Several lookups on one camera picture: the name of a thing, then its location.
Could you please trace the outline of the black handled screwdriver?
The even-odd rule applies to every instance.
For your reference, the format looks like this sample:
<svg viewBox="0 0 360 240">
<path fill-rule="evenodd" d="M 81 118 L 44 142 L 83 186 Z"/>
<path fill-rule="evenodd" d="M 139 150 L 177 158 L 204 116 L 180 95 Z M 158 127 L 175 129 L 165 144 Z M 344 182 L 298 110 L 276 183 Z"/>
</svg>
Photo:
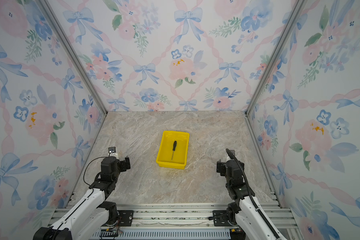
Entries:
<svg viewBox="0 0 360 240">
<path fill-rule="evenodd" d="M 172 157 L 171 157 L 171 160 L 174 159 L 176 147 L 177 147 L 177 141 L 174 141 L 174 143 L 173 143 L 173 149 L 172 149 Z"/>
</svg>

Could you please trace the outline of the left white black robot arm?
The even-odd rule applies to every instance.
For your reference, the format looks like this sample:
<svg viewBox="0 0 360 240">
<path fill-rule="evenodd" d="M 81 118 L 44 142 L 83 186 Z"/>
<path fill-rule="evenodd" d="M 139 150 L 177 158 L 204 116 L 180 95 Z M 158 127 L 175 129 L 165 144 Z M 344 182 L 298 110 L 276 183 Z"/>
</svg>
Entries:
<svg viewBox="0 0 360 240">
<path fill-rule="evenodd" d="M 130 158 L 115 156 L 103 158 L 97 173 L 83 197 L 50 227 L 39 228 L 34 240 L 88 240 L 101 226 L 117 229 L 121 214 L 117 204 L 107 201 L 115 190 L 120 173 L 131 168 Z"/>
</svg>

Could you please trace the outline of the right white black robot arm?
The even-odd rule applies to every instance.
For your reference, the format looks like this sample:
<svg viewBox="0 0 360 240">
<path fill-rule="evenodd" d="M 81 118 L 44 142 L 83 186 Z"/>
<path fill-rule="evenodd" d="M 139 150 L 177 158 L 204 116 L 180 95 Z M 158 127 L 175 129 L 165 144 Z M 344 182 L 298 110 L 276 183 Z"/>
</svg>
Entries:
<svg viewBox="0 0 360 240">
<path fill-rule="evenodd" d="M 225 177 L 226 189 L 233 200 L 225 214 L 228 222 L 241 228 L 250 240 L 285 240 L 248 184 L 244 166 L 234 159 L 217 162 L 217 173 Z"/>
</svg>

